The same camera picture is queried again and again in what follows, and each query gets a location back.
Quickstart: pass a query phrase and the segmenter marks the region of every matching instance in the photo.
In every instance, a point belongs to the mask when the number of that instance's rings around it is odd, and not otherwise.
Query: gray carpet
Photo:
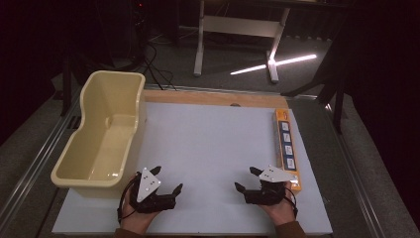
[[[154,44],[157,48],[154,66],[171,71],[175,86],[278,93],[309,82],[329,47],[328,42],[286,39],[280,44],[277,60],[306,54],[317,54],[318,58],[280,66],[278,71],[283,80],[279,84],[272,84],[264,69],[237,76],[230,75],[233,70],[264,64],[264,51],[269,49],[269,43],[262,40],[255,44],[233,47],[214,44],[216,40],[206,41],[201,77],[192,75],[196,51],[194,37],[183,39],[179,46]],[[153,51],[149,49],[148,56],[152,55]],[[165,84],[156,72],[155,75]],[[154,82],[149,72],[146,77],[148,83]],[[319,87],[307,91],[306,94],[316,94],[318,90]],[[348,175],[344,154],[347,151],[338,141],[340,137],[331,127],[327,112],[316,101],[308,99],[289,100],[289,105],[296,115],[312,169],[325,199],[334,237],[370,237]],[[346,117],[342,124],[343,138],[366,186],[385,237],[419,237],[418,230],[397,195],[351,99],[346,100],[344,111]],[[40,150],[57,122],[59,113],[60,101],[49,100],[0,148],[0,204],[4,204],[14,185]],[[76,110],[74,115],[79,115],[79,111]],[[57,189],[50,180],[50,173],[73,131],[74,129],[64,131],[19,212],[11,221],[5,237],[63,237],[52,234],[51,231],[66,189]]]

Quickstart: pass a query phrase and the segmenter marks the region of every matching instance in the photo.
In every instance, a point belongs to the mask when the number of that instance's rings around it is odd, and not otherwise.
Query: black clamp
[[[150,170],[150,173],[153,176],[156,176],[160,172],[161,167],[156,167]],[[132,215],[134,212],[139,213],[153,213],[163,210],[174,209],[176,205],[175,198],[181,193],[182,183],[177,186],[172,194],[165,194],[165,195],[157,195],[158,189],[154,190],[151,194],[147,197],[142,199],[142,201],[138,201],[138,194],[139,194],[139,187],[142,180],[142,173],[136,172],[136,176],[130,180],[129,184],[127,184],[126,188],[123,191],[121,196],[120,205],[117,209],[118,211],[118,222],[121,223],[121,220]],[[123,201],[126,196],[128,189],[131,188],[130,192],[130,205],[135,209],[131,214],[122,217],[122,206]]]
[[[250,167],[251,174],[259,177],[263,171]],[[247,190],[244,186],[235,182],[235,188],[238,192],[242,193],[245,197],[245,202],[257,205],[275,205],[279,204],[283,199],[287,200],[293,207],[294,216],[297,215],[296,198],[293,192],[285,187],[284,181],[271,182],[260,179],[260,190]],[[294,202],[286,196],[286,191],[290,191],[293,195]]]

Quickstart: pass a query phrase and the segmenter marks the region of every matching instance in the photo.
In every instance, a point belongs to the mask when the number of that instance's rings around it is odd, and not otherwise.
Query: yellow plastic tub
[[[96,71],[80,94],[81,123],[52,170],[52,182],[84,196],[119,197],[136,171],[146,123],[140,73]]]

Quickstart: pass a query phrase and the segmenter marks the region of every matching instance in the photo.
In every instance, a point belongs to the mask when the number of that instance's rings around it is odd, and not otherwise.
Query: white board
[[[273,233],[268,217],[245,204],[237,181],[259,189],[249,167],[275,165],[271,116],[273,109],[189,104],[147,103],[148,121],[138,170],[162,166],[157,194],[171,193],[183,183],[174,210],[162,212],[149,234]],[[297,220],[307,234],[332,233],[319,188],[291,116],[302,191],[297,195]],[[54,233],[112,233],[118,227],[118,199],[85,198],[70,190]]]

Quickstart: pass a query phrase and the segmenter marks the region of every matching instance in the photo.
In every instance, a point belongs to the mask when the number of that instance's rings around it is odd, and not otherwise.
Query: black cable
[[[130,213],[129,215],[126,215],[123,217],[123,202],[126,198],[126,193],[127,191],[130,189],[130,187],[134,184],[134,182],[136,181],[136,179],[139,179],[140,173],[136,173],[136,176],[130,180],[130,182],[127,184],[127,186],[124,188],[123,194],[121,194],[121,198],[120,198],[120,203],[118,205],[118,209],[117,209],[117,216],[118,216],[118,223],[121,224],[121,220],[133,215],[133,213],[136,211],[136,209]]]
[[[171,82],[172,80],[173,80],[173,73],[171,72],[171,71],[168,71],[168,70],[160,70],[160,69],[158,69],[157,67],[155,67],[151,62],[150,62],[150,66],[152,66],[156,71],[157,71],[157,73],[168,83],[168,86],[166,87],[166,88],[168,88],[169,86],[172,86],[173,87],[173,89],[175,89],[175,91],[177,91],[177,89],[176,89],[176,87],[175,87],[175,85],[173,85],[173,83]],[[162,72],[167,72],[167,73],[169,73],[170,74],[170,79],[167,79],[163,74],[162,74]]]
[[[151,73],[151,75],[152,75],[152,78],[154,79],[154,81],[155,81],[155,83],[158,85],[158,87],[161,89],[161,90],[164,90],[163,89],[163,87],[161,86],[161,84],[158,82],[158,79],[156,78],[156,76],[155,76],[155,74],[154,74],[154,72],[153,72],[153,69],[155,69],[156,71],[157,71],[157,73],[170,85],[170,86],[172,86],[173,87],[173,89],[175,89],[175,90],[177,90],[176,89],[176,87],[173,85],[173,83],[171,82],[172,81],[172,79],[173,79],[173,73],[172,72],[170,72],[170,71],[167,71],[167,70],[160,70],[160,69],[158,69],[156,66],[154,66],[153,65],[153,62],[154,62],[154,60],[155,60],[155,58],[157,57],[157,54],[158,54],[158,50],[152,45],[152,44],[150,44],[150,43],[148,43],[147,44],[147,46],[149,46],[150,48],[152,48],[152,50],[154,51],[154,55],[153,55],[153,57],[152,57],[152,59],[151,60],[148,60],[148,59],[146,59],[145,58],[145,64],[146,64],[146,68],[145,68],[145,70],[144,70],[144,72],[143,72],[143,74],[146,74],[146,72],[147,71],[149,71],[150,73]],[[165,71],[165,72],[168,72],[169,74],[170,74],[170,79],[167,79],[163,74],[162,74],[162,72],[163,71]]]

